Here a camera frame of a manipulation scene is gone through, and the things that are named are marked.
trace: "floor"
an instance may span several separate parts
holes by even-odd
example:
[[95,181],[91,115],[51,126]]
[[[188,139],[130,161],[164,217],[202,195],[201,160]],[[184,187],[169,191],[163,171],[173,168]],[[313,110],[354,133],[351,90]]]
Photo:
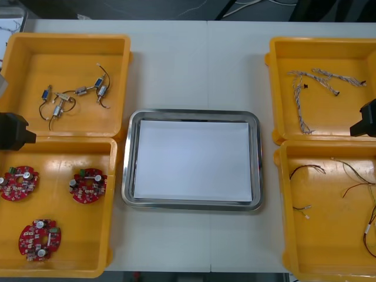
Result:
[[[212,21],[224,8],[228,0],[61,0],[65,6],[77,14],[91,19],[132,19],[132,20],[185,20]],[[287,4],[297,0],[280,0]],[[368,0],[354,1],[346,18],[354,22]],[[1,5],[16,4],[17,0],[0,0]],[[232,6],[229,12],[241,7]],[[269,0],[244,8],[223,21],[288,21],[293,6],[277,5]],[[333,22],[337,5],[323,18]],[[29,18],[37,18],[29,12]]]

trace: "yellow plastic tray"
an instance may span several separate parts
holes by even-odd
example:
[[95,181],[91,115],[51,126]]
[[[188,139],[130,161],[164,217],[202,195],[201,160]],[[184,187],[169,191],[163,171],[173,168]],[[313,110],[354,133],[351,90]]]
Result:
[[[361,120],[360,108],[376,98],[376,39],[273,38],[266,55],[273,96],[273,139],[284,140],[372,140],[350,137],[350,126]],[[312,134],[303,134],[294,100],[289,71],[311,72],[321,68],[332,73],[366,80],[355,87],[332,78],[329,83],[340,94],[335,97],[311,78],[303,77],[308,89],[300,95],[302,116]]]
[[[342,198],[354,184],[341,163],[352,165],[364,178],[375,180],[376,142],[285,141],[274,154],[283,200],[284,265],[300,281],[375,281],[376,258],[365,249],[362,237],[374,202],[366,185]],[[326,174],[298,166],[320,165]],[[304,212],[294,207],[311,205]],[[368,232],[367,243],[376,253],[376,227]]]
[[[29,130],[38,136],[118,139],[125,133],[122,117],[130,55],[130,39],[124,35],[14,34],[8,42],[1,72],[9,86],[0,99],[0,112],[23,116],[29,122]],[[50,84],[54,92],[92,86],[103,74],[97,63],[111,78],[110,89],[103,98],[103,104],[110,109],[96,103],[94,90],[80,97],[69,93],[77,100],[76,107],[54,120],[53,130],[49,131],[48,122],[39,115],[43,90]],[[52,98],[42,109],[44,116],[52,116],[56,106]]]
[[[0,198],[0,276],[97,277],[111,257],[109,234],[115,186],[117,144],[111,138],[37,137],[18,152],[0,153],[0,175],[11,166],[31,166],[39,184],[28,197]],[[80,204],[69,181],[80,169],[94,167],[108,175],[105,196]],[[43,263],[30,262],[18,250],[23,228],[35,219],[53,219],[62,230],[57,252]]]

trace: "stainless steel tray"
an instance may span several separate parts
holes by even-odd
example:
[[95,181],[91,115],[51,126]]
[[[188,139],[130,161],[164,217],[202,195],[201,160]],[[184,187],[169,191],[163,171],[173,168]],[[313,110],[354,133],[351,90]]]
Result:
[[[224,202],[212,200],[163,200],[137,199],[134,197],[137,170],[137,150],[140,123],[142,120],[185,121],[185,122],[233,122],[249,124],[251,202]],[[125,145],[123,200],[132,207],[161,207],[170,209],[200,210],[255,210],[263,201],[263,176],[261,163],[260,124],[250,112],[221,110],[138,110],[130,118]]]

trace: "green component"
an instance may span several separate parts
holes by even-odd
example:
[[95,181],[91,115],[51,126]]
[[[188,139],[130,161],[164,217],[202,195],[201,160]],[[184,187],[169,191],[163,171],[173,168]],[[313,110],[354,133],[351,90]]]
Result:
[[50,233],[59,233],[59,232],[60,232],[60,228],[58,228],[58,227],[53,227],[53,228],[51,228],[49,231],[50,231]]
[[10,174],[15,174],[16,171],[17,171],[17,170],[16,170],[15,167],[12,167],[12,166],[11,166],[11,167],[9,168],[9,173],[10,173]]

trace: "metal tray rim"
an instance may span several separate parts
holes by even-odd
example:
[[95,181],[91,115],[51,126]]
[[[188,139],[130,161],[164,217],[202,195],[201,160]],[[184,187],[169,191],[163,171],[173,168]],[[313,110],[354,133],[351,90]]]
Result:
[[[255,138],[255,141],[257,142],[256,148],[253,148],[251,151],[251,158],[253,157],[253,153],[256,152],[257,156],[257,183],[258,187],[254,187],[254,185],[251,185],[252,194],[254,194],[255,189],[256,190],[256,197],[253,197],[252,202],[249,202],[248,204],[244,203],[237,203],[237,202],[222,202],[222,201],[205,201],[205,200],[160,200],[160,199],[143,199],[138,200],[137,202],[135,200],[132,200],[129,197],[129,193],[131,190],[130,183],[130,173],[132,172],[132,162],[131,160],[131,153],[133,151],[131,150],[131,145],[134,145],[134,136],[135,133],[135,121],[138,119],[139,115],[142,114],[151,114],[151,115],[203,115],[207,116],[209,120],[216,120],[216,121],[231,121],[228,119],[219,119],[215,118],[215,115],[222,115],[227,117],[237,117],[236,120],[242,120],[245,121],[246,119],[239,119],[239,117],[246,117],[252,122],[254,122],[254,126],[252,128],[255,128],[255,132],[250,133],[253,138]],[[129,127],[128,127],[128,133],[126,138],[126,145],[125,145],[125,158],[124,158],[124,167],[123,167],[123,180],[122,180],[122,198],[124,202],[132,207],[149,207],[149,208],[168,208],[168,209],[200,209],[200,210],[241,210],[241,211],[251,211],[258,209],[263,202],[264,199],[264,193],[263,193],[263,174],[262,174],[262,150],[261,150],[261,134],[260,134],[260,122],[258,118],[246,111],[228,111],[228,110],[177,110],[177,109],[141,109],[135,111],[130,119],[129,119]]]

